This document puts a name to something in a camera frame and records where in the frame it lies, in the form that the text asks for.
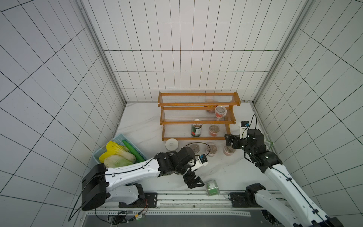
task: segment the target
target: canned food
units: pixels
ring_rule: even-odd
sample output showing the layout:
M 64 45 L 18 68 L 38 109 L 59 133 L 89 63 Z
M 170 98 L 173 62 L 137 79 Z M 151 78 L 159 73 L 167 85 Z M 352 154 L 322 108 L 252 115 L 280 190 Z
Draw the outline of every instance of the canned food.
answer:
M 211 136 L 217 136 L 218 132 L 219 132 L 219 126 L 218 125 L 209 126 L 209 134 Z
M 191 132 L 192 136 L 199 137 L 200 134 L 202 133 L 202 126 L 203 125 L 201 125 L 201 124 L 192 125 L 192 132 Z

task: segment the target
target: black cable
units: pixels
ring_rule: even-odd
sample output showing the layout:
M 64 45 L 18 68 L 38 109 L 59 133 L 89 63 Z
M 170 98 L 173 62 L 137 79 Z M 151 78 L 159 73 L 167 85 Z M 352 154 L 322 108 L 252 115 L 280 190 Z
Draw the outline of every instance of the black cable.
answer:
M 103 220 L 103 219 L 99 218 L 99 216 L 97 215 L 97 212 L 96 212 L 96 208 L 94 209 L 94 213 L 95 213 L 96 217 L 97 217 L 99 220 L 104 221 L 104 222 L 107 222 L 107 223 L 109 223 L 110 225 L 112 225 L 112 224 L 111 224 L 111 222 L 108 222 L 108 221 L 106 221 L 106 220 Z
M 281 171 L 279 171 L 278 169 L 275 169 L 274 167 L 271 167 L 271 168 L 273 168 L 274 170 L 276 170 L 276 171 L 278 171 L 278 172 L 280 172 L 282 175 L 284 175 L 285 177 L 286 177 L 286 179 L 289 179 L 283 172 L 281 172 Z M 305 201 L 309 204 L 309 206 L 312 208 L 312 210 L 313 210 L 313 213 L 314 214 L 317 214 L 318 216 L 319 216 L 319 218 L 323 221 L 323 222 L 325 222 L 329 227 L 331 227 L 317 212 L 315 212 L 315 209 L 313 208 L 313 206 L 308 202 L 308 200 L 305 198 L 305 196 L 303 196 L 302 195 L 302 193 L 301 193 L 301 191 L 296 187 L 296 185 L 292 182 L 292 181 L 290 181 L 291 182 L 291 184 L 293 184 L 293 186 L 296 188 L 296 190 L 300 193 L 300 195 L 305 199 Z
M 188 145 L 190 145 L 190 144 L 194 144 L 194 143 L 202 143 L 202 142 L 193 142 L 193 143 L 188 143 L 187 145 L 185 145 L 184 147 L 186 147 L 186 146 L 188 146 Z M 208 152 L 208 154 L 210 153 L 210 151 L 211 151 L 211 147 L 207 144 L 207 143 L 202 143 L 202 144 L 205 144 L 205 145 L 207 145 L 208 147 L 209 147 L 209 152 Z
M 73 211 L 74 211 L 74 208 L 76 207 L 76 204 L 77 204 L 77 202 L 78 202 L 78 200 L 79 200 L 79 198 L 81 197 L 81 195 L 82 195 L 82 192 L 83 192 L 83 190 L 86 188 L 86 186 L 91 182 L 91 180 L 93 180 L 94 178 L 96 178 L 96 177 L 100 177 L 100 176 L 106 176 L 106 175 L 112 175 L 112 174 L 100 174 L 100 175 L 97 175 L 97 176 L 93 176 L 88 182 L 87 182 L 87 184 L 85 185 L 85 187 L 82 189 L 82 191 L 81 191 L 81 193 L 79 194 L 79 196 L 78 196 L 78 198 L 77 198 L 77 200 L 76 200 L 76 202 L 74 203 L 74 206 L 73 206 L 73 208 L 72 208 L 72 211 L 71 211 L 71 213 L 70 213 L 70 215 L 69 215 L 69 218 L 68 218 L 68 221 L 70 221 L 72 218 L 73 218 L 73 216 L 77 213 L 77 211 L 82 207 L 82 205 L 83 204 L 81 204 L 81 206 L 76 210 L 76 212 L 72 215 L 72 213 L 73 213 Z
M 146 166 L 147 164 L 149 164 L 153 159 L 154 159 L 154 157 L 152 157 L 151 159 L 150 159 L 150 161 L 148 162 L 148 163 L 146 163 L 144 166 Z M 141 167 L 139 167 L 139 168 L 137 168 L 137 169 L 134 169 L 134 170 L 129 170 L 129 171 L 126 171 L 126 172 L 122 172 L 122 173 L 129 173 L 129 172 L 132 172 L 132 171 L 135 171 L 135 170 L 139 170 L 139 169 L 142 169 L 143 168 L 143 166 L 141 166 Z

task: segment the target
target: wooden shelf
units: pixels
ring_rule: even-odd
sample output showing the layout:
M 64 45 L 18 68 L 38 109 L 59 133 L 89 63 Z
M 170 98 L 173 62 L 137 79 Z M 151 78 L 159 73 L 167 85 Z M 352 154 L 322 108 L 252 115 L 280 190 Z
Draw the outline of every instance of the wooden shelf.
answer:
M 237 92 L 230 93 L 159 93 L 158 106 L 239 106 Z
M 231 134 L 229 125 L 220 125 L 220 131 L 216 137 L 210 136 L 209 126 L 202 126 L 202 133 L 200 137 L 193 137 L 191 132 L 191 125 L 163 125 L 162 140 L 174 138 L 176 140 L 224 140 L 224 134 Z
M 233 106 L 241 105 L 237 92 L 233 93 L 159 93 L 161 107 L 160 125 L 163 126 L 162 140 L 224 140 L 231 134 L 229 124 L 235 124 Z M 216 106 L 227 110 L 222 118 L 215 114 Z M 202 124 L 200 137 L 191 135 L 191 125 Z M 216 137 L 209 134 L 209 125 L 220 124 Z
M 214 107 L 163 107 L 160 125 L 235 124 L 233 106 L 226 106 L 226 109 L 223 118 L 216 118 Z

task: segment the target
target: metal frame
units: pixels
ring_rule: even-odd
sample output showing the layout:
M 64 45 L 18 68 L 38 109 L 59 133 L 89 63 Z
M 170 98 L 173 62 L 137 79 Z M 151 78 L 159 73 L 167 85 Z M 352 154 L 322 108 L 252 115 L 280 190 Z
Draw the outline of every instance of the metal frame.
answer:
M 250 210 L 264 210 L 262 207 L 233 208 L 228 199 L 230 192 L 220 191 L 219 195 L 208 196 L 206 191 L 157 191 L 158 201 L 156 208 L 149 208 L 149 215 L 235 215 L 250 216 Z M 277 190 L 269 190 L 274 198 L 284 198 Z M 105 203 L 97 208 L 97 215 L 117 215 L 118 212 L 127 210 L 131 214 L 137 214 L 142 208 L 119 208 L 118 203 Z M 80 211 L 75 222 L 75 227 L 81 227 L 88 215 L 95 215 L 94 210 Z
M 97 51 L 100 53 L 100 57 L 101 57 L 104 65 L 106 66 L 106 69 L 107 69 L 108 73 L 110 74 L 110 76 L 112 78 L 111 81 L 114 84 L 114 86 L 117 88 L 117 92 L 118 92 L 118 94 L 121 97 L 121 102 L 122 102 L 122 104 L 125 107 L 126 106 L 125 97 L 123 96 L 123 94 L 121 92 L 121 88 L 118 85 L 118 82 L 116 80 L 115 74 L 112 71 L 111 66 L 110 66 L 110 63 L 109 63 L 109 61 L 108 61 L 108 59 L 107 59 L 107 57 L 106 57 L 106 55 L 105 55 L 105 53 L 104 53 L 104 51 L 102 49 L 101 43 L 100 43 L 100 41 L 99 41 L 99 39 L 98 39 L 98 37 L 96 35 L 96 32 L 95 32 L 95 30 L 93 28 L 93 25 L 92 25 L 92 22 L 89 19 L 88 13 L 85 10 L 85 7 L 83 5 L 83 2 L 82 2 L 82 0 L 74 0 L 74 2 L 77 4 L 78 9 L 79 9 L 79 11 L 82 14 L 83 20 L 85 21 L 86 27 L 87 27 L 88 31 L 90 32 L 90 34 L 91 34 L 91 38 L 92 38 L 93 42 L 96 45 Z
M 281 62 L 282 58 L 284 57 L 287 49 L 289 48 L 290 44 L 292 43 L 296 33 L 299 31 L 299 28 L 301 26 L 301 24 L 303 23 L 304 19 L 306 18 L 307 14 L 309 13 L 311 7 L 313 6 L 313 4 L 315 3 L 316 0 L 306 0 L 301 12 L 299 13 L 299 15 L 296 18 L 296 21 L 294 22 L 294 26 L 291 28 L 288 36 L 286 37 L 280 51 L 278 52 L 275 60 L 273 61 L 267 76 L 265 77 L 260 89 L 257 92 L 256 97 L 254 98 L 253 102 L 255 103 L 258 98 L 261 96 L 262 91 L 265 89 L 265 87 L 267 86 L 267 83 L 269 82 L 269 80 L 271 79 L 272 75 L 274 74 L 275 70 L 277 69 L 279 63 Z

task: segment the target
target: green container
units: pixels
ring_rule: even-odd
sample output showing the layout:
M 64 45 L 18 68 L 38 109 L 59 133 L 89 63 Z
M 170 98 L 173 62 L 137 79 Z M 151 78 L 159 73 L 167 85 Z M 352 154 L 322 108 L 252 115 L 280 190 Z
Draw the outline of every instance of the green container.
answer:
M 219 195 L 219 188 L 215 180 L 207 182 L 206 187 L 208 196 Z

